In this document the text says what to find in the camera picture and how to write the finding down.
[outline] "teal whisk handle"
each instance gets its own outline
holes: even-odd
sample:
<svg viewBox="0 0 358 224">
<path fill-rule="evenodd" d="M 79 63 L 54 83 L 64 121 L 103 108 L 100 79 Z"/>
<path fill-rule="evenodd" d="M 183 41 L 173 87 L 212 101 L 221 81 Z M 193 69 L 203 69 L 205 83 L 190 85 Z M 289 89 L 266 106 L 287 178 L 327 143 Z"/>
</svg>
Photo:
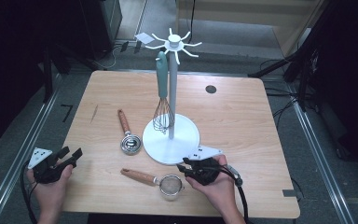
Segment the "teal whisk handle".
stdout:
<svg viewBox="0 0 358 224">
<path fill-rule="evenodd" d="M 165 53 L 160 51 L 156 58 L 156 71 L 159 98 L 167 98 L 168 95 L 168 64 Z"/>
</svg>

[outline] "black hole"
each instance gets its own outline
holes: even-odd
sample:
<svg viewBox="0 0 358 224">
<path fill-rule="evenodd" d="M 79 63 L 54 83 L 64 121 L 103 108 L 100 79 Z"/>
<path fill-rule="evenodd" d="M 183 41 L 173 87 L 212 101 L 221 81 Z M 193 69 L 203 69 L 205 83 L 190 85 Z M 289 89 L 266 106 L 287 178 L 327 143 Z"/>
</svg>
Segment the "black hole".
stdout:
<svg viewBox="0 0 358 224">
<path fill-rule="evenodd" d="M 216 92 L 216 87 L 213 86 L 213 85 L 209 85 L 209 86 L 207 86 L 207 87 L 205 88 L 205 90 L 206 90 L 208 93 L 212 94 L 212 93 L 215 93 L 215 92 Z"/>
</svg>

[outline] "whisk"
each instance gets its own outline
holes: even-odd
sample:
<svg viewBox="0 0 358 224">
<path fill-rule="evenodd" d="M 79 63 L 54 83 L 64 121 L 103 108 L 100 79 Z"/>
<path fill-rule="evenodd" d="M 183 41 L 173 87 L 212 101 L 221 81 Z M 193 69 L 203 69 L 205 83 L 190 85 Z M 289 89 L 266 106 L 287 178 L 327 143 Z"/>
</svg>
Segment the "whisk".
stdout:
<svg viewBox="0 0 358 224">
<path fill-rule="evenodd" d="M 153 126 L 156 131 L 166 133 L 175 123 L 175 115 L 167 101 L 168 95 L 168 64 L 165 53 L 160 51 L 156 58 L 159 102 L 153 117 Z"/>
</svg>

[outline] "wooden table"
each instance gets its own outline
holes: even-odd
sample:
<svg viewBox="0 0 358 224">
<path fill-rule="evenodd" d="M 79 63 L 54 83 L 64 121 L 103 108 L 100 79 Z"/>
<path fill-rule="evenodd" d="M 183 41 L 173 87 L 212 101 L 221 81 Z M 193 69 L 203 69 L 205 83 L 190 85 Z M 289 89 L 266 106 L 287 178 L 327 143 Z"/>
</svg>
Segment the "wooden table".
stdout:
<svg viewBox="0 0 358 224">
<path fill-rule="evenodd" d="M 208 93 L 208 85 L 214 85 L 217 92 Z M 202 145 L 222 149 L 228 163 L 239 171 L 249 216 L 298 217 L 296 197 L 283 195 L 284 191 L 293 193 L 293 185 L 262 81 L 179 75 L 177 86 L 176 113 L 197 125 Z M 159 178 L 167 174 L 184 177 L 176 166 L 155 162 L 144 148 L 134 156 L 120 148 L 124 133 L 117 110 L 124 110 L 132 133 L 142 137 L 158 101 L 154 73 L 97 71 L 91 75 L 64 142 L 71 151 L 81 147 L 84 154 L 70 179 L 64 211 L 219 216 L 206 197 L 185 180 L 180 197 L 169 202 L 162 198 L 158 186 L 120 173 L 129 168 Z"/>
</svg>

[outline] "human hand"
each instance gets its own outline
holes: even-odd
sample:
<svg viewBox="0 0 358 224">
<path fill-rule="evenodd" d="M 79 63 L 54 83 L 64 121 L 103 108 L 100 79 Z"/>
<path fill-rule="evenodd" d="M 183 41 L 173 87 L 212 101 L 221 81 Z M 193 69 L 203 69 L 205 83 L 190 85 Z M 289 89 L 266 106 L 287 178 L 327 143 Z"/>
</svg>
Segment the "human hand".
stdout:
<svg viewBox="0 0 358 224">
<path fill-rule="evenodd" d="M 227 165 L 225 155 L 213 157 L 220 165 Z M 202 186 L 197 180 L 187 176 L 186 181 L 202 192 L 212 206 L 222 215 L 228 223 L 245 223 L 242 214 L 235 203 L 234 179 L 227 174 L 220 173 L 215 181 L 207 186 Z"/>
<path fill-rule="evenodd" d="M 72 174 L 73 166 L 67 165 L 63 169 L 60 179 L 50 184 L 37 184 L 34 189 L 34 195 L 39 202 L 40 217 L 38 223 L 57 223 L 60 218 L 63 200 L 66 193 L 66 185 Z M 27 171 L 28 180 L 36 184 L 34 181 L 34 171 Z"/>
</svg>

